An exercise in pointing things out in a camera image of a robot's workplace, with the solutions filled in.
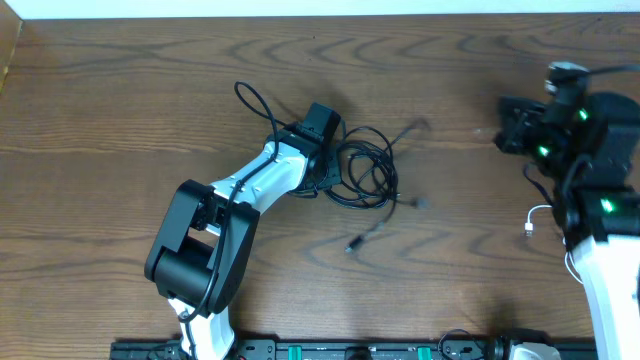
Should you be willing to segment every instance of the green led light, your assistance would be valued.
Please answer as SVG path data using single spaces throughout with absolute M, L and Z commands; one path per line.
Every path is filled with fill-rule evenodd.
M 542 156 L 547 156 L 547 155 L 549 155 L 549 153 L 550 153 L 551 151 L 549 151 L 549 149 L 547 149 L 547 148 L 546 148 L 546 147 L 544 147 L 544 146 L 540 146 L 540 147 L 538 148 L 538 152 L 539 152 L 539 153 L 540 153 L 540 155 L 542 155 Z
M 587 121 L 587 119 L 589 118 L 589 113 L 585 109 L 580 109 L 578 113 L 580 114 L 580 118 L 582 119 L 582 121 Z
M 611 203 L 611 201 L 609 201 L 608 199 L 601 199 L 600 200 L 600 204 L 602 204 L 602 208 L 604 209 L 604 211 L 610 213 L 612 211 L 614 211 L 616 208 L 613 206 L 613 203 Z

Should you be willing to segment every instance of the cable connector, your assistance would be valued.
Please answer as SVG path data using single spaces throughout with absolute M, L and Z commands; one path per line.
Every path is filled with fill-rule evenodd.
M 358 247 L 360 247 L 360 245 L 362 245 L 363 242 L 364 242 L 364 235 L 359 235 L 355 239 L 351 240 L 349 245 L 347 245 L 347 247 L 344 248 L 344 251 L 348 253 L 354 252 Z
M 528 237 L 533 236 L 533 223 L 532 222 L 528 222 L 528 223 L 524 224 L 524 234 L 527 235 Z

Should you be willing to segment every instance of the green connector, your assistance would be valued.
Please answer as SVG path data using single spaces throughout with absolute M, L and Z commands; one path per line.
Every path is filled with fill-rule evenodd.
M 301 346 L 289 346 L 289 360 L 302 360 Z
M 418 360 L 431 360 L 431 348 L 419 347 L 418 348 Z

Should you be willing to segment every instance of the white cable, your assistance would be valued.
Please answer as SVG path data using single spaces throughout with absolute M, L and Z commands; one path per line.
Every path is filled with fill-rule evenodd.
M 567 267 L 567 271 L 569 271 L 569 274 L 571 274 L 571 276 L 573 276 L 573 278 L 576 279 L 577 282 L 579 282 L 580 284 L 583 284 L 582 280 L 580 280 L 580 278 L 576 276 L 573 270 L 571 270 L 571 268 L 569 267 L 569 263 L 567 262 L 567 259 L 571 260 L 571 265 L 575 268 L 576 265 L 573 263 L 573 256 L 571 256 L 571 254 L 568 251 L 564 253 L 564 266 Z
M 567 246 L 567 238 L 562 238 L 562 245 Z M 573 266 L 573 268 L 576 268 L 576 264 L 573 262 L 573 255 L 571 255 L 570 252 L 566 252 L 564 253 L 564 266 L 567 268 L 567 271 L 569 271 L 569 274 L 571 274 L 571 276 L 573 276 L 574 279 L 576 279 L 577 282 L 579 282 L 580 284 L 582 283 L 582 280 L 580 280 L 576 274 L 573 272 L 573 270 L 571 270 L 569 268 L 569 263 L 567 262 L 567 258 L 569 258 L 569 260 L 571 260 L 571 266 Z
M 529 210 L 529 214 L 527 214 L 527 222 L 531 222 L 531 214 L 533 214 L 534 211 L 538 210 L 538 209 L 544 209 L 544 208 L 550 208 L 552 207 L 551 205 L 536 205 L 534 207 L 531 208 L 531 210 Z
M 536 205 L 534 207 L 532 207 L 529 210 L 529 213 L 527 214 L 527 222 L 524 224 L 524 232 L 525 234 L 527 234 L 527 236 L 531 236 L 533 235 L 533 222 L 531 222 L 531 215 L 533 215 L 533 212 L 538 210 L 538 209 L 545 209 L 545 208 L 550 208 L 552 207 L 551 205 Z

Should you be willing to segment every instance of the white robotic arm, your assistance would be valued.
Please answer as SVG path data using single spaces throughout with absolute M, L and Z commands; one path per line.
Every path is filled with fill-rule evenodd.
M 636 359 L 640 341 L 640 237 L 590 236 L 571 252 L 587 293 L 599 359 Z
M 253 169 L 264 163 L 274 151 L 274 143 L 268 142 L 262 153 L 232 176 L 211 183 L 215 194 L 228 199 L 237 179 L 243 178 Z M 296 189 L 304 178 L 308 159 L 296 149 L 287 144 L 280 144 L 279 154 L 274 161 L 253 175 L 235 198 L 236 203 L 248 203 L 261 214 L 282 195 Z M 207 231 L 219 235 L 220 227 L 208 224 Z M 176 314 L 191 314 L 194 308 L 177 299 L 169 299 L 169 304 Z M 189 327 L 180 324 L 183 333 L 182 350 L 198 359 L 222 360 L 227 355 L 235 341 L 235 334 L 229 324 L 229 309 L 225 308 L 219 314 L 213 312 L 208 317 L 196 316 Z M 197 346 L 192 347 L 190 339 Z

